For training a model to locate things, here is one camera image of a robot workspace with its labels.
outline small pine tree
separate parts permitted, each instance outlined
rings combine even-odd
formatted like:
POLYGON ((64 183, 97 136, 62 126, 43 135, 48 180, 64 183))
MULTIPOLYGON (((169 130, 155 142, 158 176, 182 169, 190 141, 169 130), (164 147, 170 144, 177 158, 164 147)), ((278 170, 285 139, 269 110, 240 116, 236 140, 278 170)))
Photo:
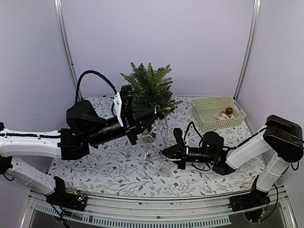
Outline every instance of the small pine tree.
POLYGON ((171 77, 165 76, 172 71, 170 65, 153 70, 151 63, 148 68, 141 63, 137 68, 131 63, 132 73, 127 76, 120 73, 126 81, 132 84, 134 89, 133 104, 138 107, 154 108, 159 105, 165 115, 169 115, 176 109, 176 105, 182 101, 175 101, 170 91, 173 83, 171 77))

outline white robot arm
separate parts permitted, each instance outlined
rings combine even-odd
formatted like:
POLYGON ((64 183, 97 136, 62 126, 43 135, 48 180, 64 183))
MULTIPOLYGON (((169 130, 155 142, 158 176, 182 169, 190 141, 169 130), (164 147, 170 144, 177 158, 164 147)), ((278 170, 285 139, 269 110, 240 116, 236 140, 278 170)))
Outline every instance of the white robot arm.
POLYGON ((125 135, 134 145, 137 135, 162 114, 160 109, 132 107, 133 89, 130 85, 122 87, 114 102, 117 116, 110 119, 99 117, 87 100, 75 103, 66 112, 70 128, 59 131, 17 132, 0 123, 0 174, 35 188, 51 204, 84 210, 86 201, 81 194, 67 193, 62 179, 36 170, 18 156, 77 160, 90 153, 89 145, 98 148, 100 144, 125 135))
POLYGON ((241 198, 230 198, 233 210, 269 203, 268 191, 275 181, 293 162, 298 162, 303 157, 301 127, 275 115, 269 116, 266 126, 236 147, 224 146, 224 139, 216 132, 200 136, 199 148, 186 145, 181 129, 175 128, 173 134, 177 144, 164 149, 162 154, 173 160, 179 169, 185 169, 186 162, 210 163, 213 164, 214 172, 226 175, 256 156, 267 151, 275 152, 263 173, 255 179, 251 192, 241 198))

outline floral tablecloth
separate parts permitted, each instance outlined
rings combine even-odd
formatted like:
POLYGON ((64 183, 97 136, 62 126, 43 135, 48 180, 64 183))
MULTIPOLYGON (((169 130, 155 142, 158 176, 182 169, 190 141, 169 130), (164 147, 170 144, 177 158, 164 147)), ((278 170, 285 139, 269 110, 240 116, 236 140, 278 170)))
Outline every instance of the floral tablecloth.
MULTIPOLYGON (((70 189, 104 194, 141 197, 189 197, 218 195, 249 190, 254 178, 264 168, 262 157, 256 157, 234 173, 220 176, 213 171, 199 171, 187 164, 185 170, 166 160, 159 150, 175 144, 173 129, 186 130, 195 121, 191 112, 193 97, 177 97, 183 103, 165 120, 157 121, 156 145, 140 139, 131 145, 127 137, 91 148, 91 154, 77 161, 53 160, 48 174, 59 176, 70 189)), ((100 117, 110 118, 112 99, 88 98, 100 117)), ((239 127, 216 131, 224 137, 225 145, 234 146, 250 135, 243 122, 239 127)), ((188 145, 198 146, 199 137, 193 128, 188 133, 188 145)))

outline gray wall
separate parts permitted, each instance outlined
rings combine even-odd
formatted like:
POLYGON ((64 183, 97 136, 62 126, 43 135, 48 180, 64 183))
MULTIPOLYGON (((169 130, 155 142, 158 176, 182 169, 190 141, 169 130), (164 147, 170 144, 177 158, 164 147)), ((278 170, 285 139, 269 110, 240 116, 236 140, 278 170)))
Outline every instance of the gray wall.
MULTIPOLYGON (((54 1, 1 0, 0 28, 0 121, 20 131, 65 127, 74 89, 54 1)), ((30 160, 42 171, 50 162, 30 160)), ((2 176, 0 186, 0 227, 16 228, 29 189, 2 176)))
MULTIPOLYGON (((304 1, 264 0, 240 104, 256 131, 276 114, 304 128, 304 1)), ((283 177, 299 227, 304 227, 304 166, 283 177)))
MULTIPOLYGON (((175 95, 233 96, 250 29, 253 0, 65 0, 67 36, 79 76, 100 71, 118 89, 130 62, 171 64, 175 95)), ((112 95, 97 76, 84 97, 112 95)))

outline light green basket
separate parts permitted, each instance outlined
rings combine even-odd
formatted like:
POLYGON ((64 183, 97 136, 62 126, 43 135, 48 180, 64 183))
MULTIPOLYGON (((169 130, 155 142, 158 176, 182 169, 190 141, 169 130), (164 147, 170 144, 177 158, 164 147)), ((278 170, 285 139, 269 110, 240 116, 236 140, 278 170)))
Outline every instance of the light green basket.
POLYGON ((214 97, 192 101, 192 113, 202 132, 240 126, 246 114, 232 97, 214 97), (232 107, 234 119, 217 120, 213 115, 232 107))

